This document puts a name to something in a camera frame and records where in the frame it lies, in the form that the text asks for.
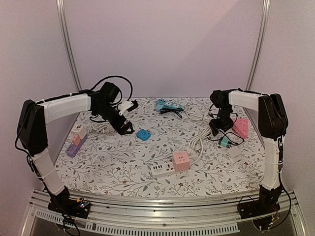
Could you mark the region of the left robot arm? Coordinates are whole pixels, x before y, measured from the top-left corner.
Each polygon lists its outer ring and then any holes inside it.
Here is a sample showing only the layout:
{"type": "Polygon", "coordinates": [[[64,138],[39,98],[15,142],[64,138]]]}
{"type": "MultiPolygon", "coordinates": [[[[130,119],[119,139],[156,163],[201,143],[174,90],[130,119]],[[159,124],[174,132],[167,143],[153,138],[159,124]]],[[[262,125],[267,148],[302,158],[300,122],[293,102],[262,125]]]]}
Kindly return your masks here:
{"type": "Polygon", "coordinates": [[[17,124],[15,148],[26,154],[27,162],[43,188],[50,197],[48,209],[60,213],[63,217],[86,219],[89,216],[91,202],[84,198],[74,200],[68,187],[63,183],[51,157],[50,144],[62,145],[70,129],[53,134],[50,124],[82,112],[91,112],[101,117],[121,136],[132,134],[132,123],[125,117],[138,107],[138,102],[130,94],[126,100],[118,99],[122,90],[109,82],[113,76],[107,76],[97,82],[97,89],[79,90],[74,93],[33,101],[24,101],[17,124]]]}

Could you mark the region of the white tiger plug adapter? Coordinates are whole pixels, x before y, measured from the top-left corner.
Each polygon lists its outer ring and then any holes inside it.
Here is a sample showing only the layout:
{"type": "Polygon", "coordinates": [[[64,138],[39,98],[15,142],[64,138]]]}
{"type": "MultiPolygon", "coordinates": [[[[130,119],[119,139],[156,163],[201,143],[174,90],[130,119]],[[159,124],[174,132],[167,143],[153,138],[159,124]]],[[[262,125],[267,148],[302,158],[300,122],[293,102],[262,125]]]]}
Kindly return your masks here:
{"type": "Polygon", "coordinates": [[[87,135],[87,130],[83,125],[74,125],[71,134],[77,135],[82,140],[87,135]]]}

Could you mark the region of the teal small adapter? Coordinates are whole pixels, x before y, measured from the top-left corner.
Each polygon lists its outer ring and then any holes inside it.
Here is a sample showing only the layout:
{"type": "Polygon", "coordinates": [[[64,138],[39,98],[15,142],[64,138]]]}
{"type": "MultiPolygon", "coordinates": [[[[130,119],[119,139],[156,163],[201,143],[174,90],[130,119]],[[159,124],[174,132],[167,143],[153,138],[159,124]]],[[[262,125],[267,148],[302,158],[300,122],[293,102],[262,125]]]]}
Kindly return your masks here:
{"type": "Polygon", "coordinates": [[[222,137],[220,139],[220,145],[222,147],[225,147],[225,148],[229,148],[230,147],[230,144],[229,144],[229,139],[227,137],[222,137]]]}

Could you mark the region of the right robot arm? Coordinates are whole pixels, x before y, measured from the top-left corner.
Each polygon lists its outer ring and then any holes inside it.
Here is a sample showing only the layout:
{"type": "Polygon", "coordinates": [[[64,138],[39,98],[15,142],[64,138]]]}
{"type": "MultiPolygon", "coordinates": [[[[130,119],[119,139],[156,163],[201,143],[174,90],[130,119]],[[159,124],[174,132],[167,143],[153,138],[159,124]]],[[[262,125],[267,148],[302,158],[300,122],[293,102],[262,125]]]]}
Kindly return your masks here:
{"type": "Polygon", "coordinates": [[[217,118],[210,120],[212,134],[232,128],[230,115],[234,106],[258,113],[258,130],[265,148],[265,168],[256,201],[239,203],[238,212],[242,219],[252,218],[280,210],[279,196],[284,191],[281,180],[283,168],[284,137],[288,127],[283,100],[280,94],[264,94],[242,89],[215,90],[210,95],[213,105],[218,108],[217,118]]]}

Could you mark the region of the white power strip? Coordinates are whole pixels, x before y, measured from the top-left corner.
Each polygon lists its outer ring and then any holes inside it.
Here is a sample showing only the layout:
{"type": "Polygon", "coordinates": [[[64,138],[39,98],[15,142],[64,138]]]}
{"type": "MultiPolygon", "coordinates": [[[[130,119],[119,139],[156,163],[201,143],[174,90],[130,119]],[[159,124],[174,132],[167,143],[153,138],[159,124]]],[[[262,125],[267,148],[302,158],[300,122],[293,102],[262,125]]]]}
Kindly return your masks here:
{"type": "Polygon", "coordinates": [[[153,178],[162,178],[175,175],[177,178],[189,177],[188,171],[176,171],[172,162],[157,164],[150,167],[153,178]]]}

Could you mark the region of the salmon small cube adapter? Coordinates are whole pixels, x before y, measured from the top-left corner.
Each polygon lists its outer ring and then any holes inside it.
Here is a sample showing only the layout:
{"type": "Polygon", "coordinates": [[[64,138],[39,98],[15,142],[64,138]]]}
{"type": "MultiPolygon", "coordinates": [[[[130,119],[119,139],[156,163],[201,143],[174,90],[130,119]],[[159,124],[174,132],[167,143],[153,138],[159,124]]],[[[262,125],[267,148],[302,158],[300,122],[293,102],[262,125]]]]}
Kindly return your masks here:
{"type": "Polygon", "coordinates": [[[74,135],[72,137],[72,143],[75,145],[75,146],[78,146],[81,142],[81,139],[78,135],[74,135]]]}

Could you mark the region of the purple power strip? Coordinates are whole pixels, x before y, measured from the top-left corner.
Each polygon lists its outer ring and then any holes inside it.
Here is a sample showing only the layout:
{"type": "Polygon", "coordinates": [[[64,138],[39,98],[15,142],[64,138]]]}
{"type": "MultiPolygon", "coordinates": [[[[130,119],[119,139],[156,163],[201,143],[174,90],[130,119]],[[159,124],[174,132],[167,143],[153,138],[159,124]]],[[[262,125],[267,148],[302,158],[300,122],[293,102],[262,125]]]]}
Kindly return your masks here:
{"type": "Polygon", "coordinates": [[[86,141],[87,137],[85,137],[83,140],[79,142],[79,144],[76,146],[74,143],[71,143],[68,148],[66,149],[66,154],[69,157],[75,157],[84,142],[86,141]]]}

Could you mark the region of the pink cube socket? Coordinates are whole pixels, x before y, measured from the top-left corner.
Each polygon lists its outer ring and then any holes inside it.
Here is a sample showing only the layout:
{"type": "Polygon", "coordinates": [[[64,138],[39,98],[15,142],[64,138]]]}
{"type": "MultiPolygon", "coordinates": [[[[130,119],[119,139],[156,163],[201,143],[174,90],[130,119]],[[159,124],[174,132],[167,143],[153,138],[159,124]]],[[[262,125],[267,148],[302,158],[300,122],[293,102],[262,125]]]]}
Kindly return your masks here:
{"type": "Polygon", "coordinates": [[[187,152],[175,152],[173,153],[172,163],[176,172],[182,172],[189,169],[190,159],[187,152]]]}

